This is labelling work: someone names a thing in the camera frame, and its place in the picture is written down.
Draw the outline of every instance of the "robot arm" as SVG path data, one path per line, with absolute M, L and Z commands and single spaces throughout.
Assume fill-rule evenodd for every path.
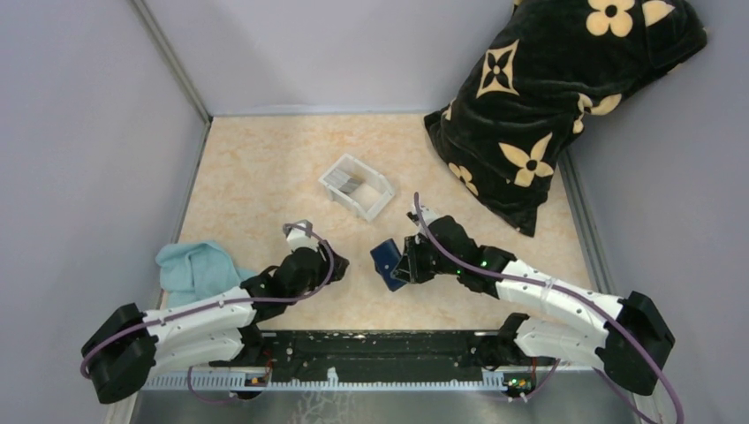
M 674 337 L 647 296 L 633 292 L 628 299 L 580 289 L 540 272 L 514 254 L 492 246 L 477 246 L 451 216 L 439 216 L 422 208 L 422 216 L 433 237 L 461 261 L 506 276 L 532 278 L 544 284 L 533 285 L 496 279 L 465 269 L 448 259 L 425 235 L 415 210 L 408 216 L 419 228 L 405 238 L 404 254 L 391 276 L 410 284 L 423 284 L 437 274 L 448 274 L 473 292 L 533 307 L 554 317 L 544 321 L 526 314 L 512 314 L 498 331 L 493 344 L 483 346 L 477 355 L 486 358 L 525 359 L 551 357 L 574 361 L 604 371 L 621 387 L 634 393 L 652 394 L 658 379 L 636 350 L 606 320 L 569 294 L 553 286 L 576 292 L 616 318 L 646 348 L 662 369 L 674 344 Z M 486 349 L 501 352 L 486 352 Z
M 81 349 L 81 372 L 92 380 L 99 401 L 117 402 L 150 378 L 206 362 L 253 365 L 262 350 L 256 324 L 323 283 L 340 280 L 348 267 L 311 230 L 309 222 L 284 230 L 291 254 L 239 287 L 183 307 L 141 312 L 129 304 L 116 310 Z

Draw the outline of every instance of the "gray floor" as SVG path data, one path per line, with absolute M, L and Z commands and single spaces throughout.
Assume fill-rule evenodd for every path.
M 205 405 L 187 391 L 140 394 L 133 424 L 634 424 L 632 412 L 593 373 L 559 372 L 527 405 L 465 392 L 265 393 Z

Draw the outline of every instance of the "dark blue object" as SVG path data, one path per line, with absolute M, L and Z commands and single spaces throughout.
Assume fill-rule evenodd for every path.
M 401 256 L 400 250 L 398 250 L 396 242 L 392 238 L 383 241 L 378 247 L 370 250 L 369 254 L 372 255 L 374 260 L 374 270 L 385 280 L 385 284 L 388 285 L 391 292 L 405 285 L 405 281 L 397 280 L 390 275 Z

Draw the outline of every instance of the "floor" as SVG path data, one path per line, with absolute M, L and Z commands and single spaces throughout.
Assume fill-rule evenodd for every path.
M 372 222 L 329 201 L 317 181 L 349 153 L 380 171 L 397 194 Z M 181 242 L 213 239 L 235 265 L 262 270 L 289 253 L 283 223 L 307 219 L 351 261 L 344 280 L 263 329 L 496 329 L 518 305 L 472 293 L 448 276 L 390 292 L 369 250 L 415 227 L 406 218 L 414 191 L 452 215 L 478 244 L 513 252 L 571 284 L 591 287 L 564 185 L 555 175 L 535 238 L 516 232 L 476 201 L 427 141 L 421 115 L 224 117 L 213 123 Z

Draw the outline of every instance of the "white plastic basket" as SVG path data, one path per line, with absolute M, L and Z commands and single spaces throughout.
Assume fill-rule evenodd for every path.
M 385 205 L 395 196 L 393 185 L 385 176 L 352 155 L 345 154 L 333 164 L 319 179 L 328 198 L 344 205 L 354 215 L 364 218 L 367 222 L 373 219 L 385 208 Z M 371 187 L 379 197 L 371 202 L 372 205 L 357 201 L 357 192 Z

